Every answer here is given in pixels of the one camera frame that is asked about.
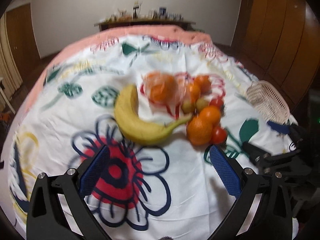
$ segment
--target bolt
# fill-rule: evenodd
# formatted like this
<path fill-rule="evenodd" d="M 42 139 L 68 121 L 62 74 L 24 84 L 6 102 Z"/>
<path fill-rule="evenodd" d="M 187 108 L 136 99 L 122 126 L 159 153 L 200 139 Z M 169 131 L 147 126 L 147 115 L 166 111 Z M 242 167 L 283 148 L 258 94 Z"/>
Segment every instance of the bolt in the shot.
<path fill-rule="evenodd" d="M 279 179 L 282 178 L 282 174 L 281 174 L 279 171 L 277 171 L 277 172 L 275 173 L 275 175 L 276 175 L 276 177 L 279 178 Z"/>
<path fill-rule="evenodd" d="M 244 173 L 245 173 L 245 174 L 248 174 L 248 175 L 251 175 L 251 174 L 253 173 L 253 170 L 250 169 L 250 168 L 245 168 L 245 169 L 244 169 Z"/>
<path fill-rule="evenodd" d="M 73 175 L 73 174 L 75 174 L 76 173 L 76 169 L 74 169 L 74 168 L 71 168 L 71 169 L 69 169 L 68 171 L 67 171 L 67 174 L 68 175 Z"/>
<path fill-rule="evenodd" d="M 46 176 L 46 174 L 45 174 L 44 172 L 41 172 L 41 173 L 38 175 L 38 178 L 39 178 L 39 179 L 43 179 L 45 176 Z"/>
<path fill-rule="evenodd" d="M 271 171 L 270 168 L 265 168 L 265 169 L 264 169 L 264 173 L 265 173 L 265 174 L 269 173 L 270 171 Z"/>

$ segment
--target door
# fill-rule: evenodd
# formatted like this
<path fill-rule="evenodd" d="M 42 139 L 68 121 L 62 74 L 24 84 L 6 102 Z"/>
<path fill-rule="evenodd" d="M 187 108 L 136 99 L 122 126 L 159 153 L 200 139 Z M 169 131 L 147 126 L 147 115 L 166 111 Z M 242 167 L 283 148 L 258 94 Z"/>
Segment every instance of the door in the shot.
<path fill-rule="evenodd" d="M 12 55 L 21 78 L 25 82 L 40 63 L 33 34 L 30 3 L 8 11 L 6 18 Z"/>

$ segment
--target basket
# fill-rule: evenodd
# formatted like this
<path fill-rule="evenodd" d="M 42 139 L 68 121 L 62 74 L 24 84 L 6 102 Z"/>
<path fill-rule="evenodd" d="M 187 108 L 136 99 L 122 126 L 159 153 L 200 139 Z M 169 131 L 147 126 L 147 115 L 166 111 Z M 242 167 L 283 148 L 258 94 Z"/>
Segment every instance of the basket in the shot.
<path fill-rule="evenodd" d="M 280 124 L 287 122 L 290 109 L 280 93 L 266 81 L 259 81 L 247 89 L 246 97 L 249 103 L 267 121 Z"/>

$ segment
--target orange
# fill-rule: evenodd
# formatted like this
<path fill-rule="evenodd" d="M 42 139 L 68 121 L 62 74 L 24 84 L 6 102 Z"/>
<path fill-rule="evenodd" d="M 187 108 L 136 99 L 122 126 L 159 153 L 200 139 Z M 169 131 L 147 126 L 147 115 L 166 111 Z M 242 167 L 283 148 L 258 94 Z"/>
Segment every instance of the orange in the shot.
<path fill-rule="evenodd" d="M 213 127 L 217 126 L 220 123 L 221 112 L 216 106 L 207 106 L 199 114 L 199 117 L 210 122 Z"/>
<path fill-rule="evenodd" d="M 155 103 L 168 104 L 177 90 L 177 82 L 174 76 L 153 71 L 144 78 L 147 95 Z"/>
<path fill-rule="evenodd" d="M 201 93 L 206 93 L 211 89 L 211 81 L 208 75 L 196 76 L 194 83 L 200 87 Z"/>
<path fill-rule="evenodd" d="M 189 84 L 187 87 L 187 95 L 190 96 L 191 103 L 195 103 L 201 96 L 200 87 L 196 84 Z"/>
<path fill-rule="evenodd" d="M 195 116 L 187 125 L 187 137 L 194 146 L 209 143 L 212 137 L 213 126 L 210 122 Z"/>

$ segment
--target white table leg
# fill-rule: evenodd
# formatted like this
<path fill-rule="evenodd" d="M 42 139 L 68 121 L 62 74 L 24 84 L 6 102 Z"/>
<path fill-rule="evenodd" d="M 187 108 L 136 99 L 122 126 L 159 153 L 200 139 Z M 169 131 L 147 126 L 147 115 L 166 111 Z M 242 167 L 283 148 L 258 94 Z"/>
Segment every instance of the white table leg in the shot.
<path fill-rule="evenodd" d="M 11 111 L 13 112 L 13 114 L 16 114 L 16 111 L 13 109 L 12 105 L 10 104 L 9 100 L 7 99 L 7 97 L 5 96 L 2 88 L 0 87 L 0 93 L 2 95 L 2 97 L 4 98 L 4 101 L 7 103 L 7 105 L 9 106 L 9 108 L 11 109 Z"/>

